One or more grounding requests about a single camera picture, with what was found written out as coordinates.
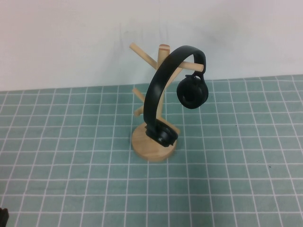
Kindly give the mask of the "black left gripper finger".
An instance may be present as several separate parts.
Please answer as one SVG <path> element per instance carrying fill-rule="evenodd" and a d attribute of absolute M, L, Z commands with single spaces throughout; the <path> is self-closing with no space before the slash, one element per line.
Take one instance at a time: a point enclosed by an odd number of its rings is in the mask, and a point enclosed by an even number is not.
<path fill-rule="evenodd" d="M 0 208 L 0 227 L 6 227 L 8 219 L 9 219 L 8 209 Z"/>

